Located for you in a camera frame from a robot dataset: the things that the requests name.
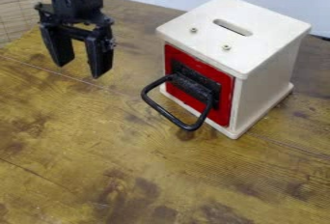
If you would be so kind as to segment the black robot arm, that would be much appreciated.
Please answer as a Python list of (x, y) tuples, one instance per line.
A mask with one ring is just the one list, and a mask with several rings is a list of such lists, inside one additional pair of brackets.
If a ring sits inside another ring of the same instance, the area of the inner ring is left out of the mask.
[(39, 3), (41, 38), (59, 67), (75, 59), (72, 41), (85, 44), (92, 77), (112, 69), (113, 19), (101, 12), (103, 0), (52, 0)]

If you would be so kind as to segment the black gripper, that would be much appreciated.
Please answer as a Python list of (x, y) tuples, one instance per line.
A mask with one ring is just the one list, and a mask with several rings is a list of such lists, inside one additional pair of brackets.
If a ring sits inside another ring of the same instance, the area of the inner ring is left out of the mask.
[(51, 0), (35, 6), (41, 38), (55, 64), (63, 67), (75, 58), (71, 39), (85, 40), (93, 78), (112, 69), (113, 62), (113, 19), (101, 9), (103, 0)]

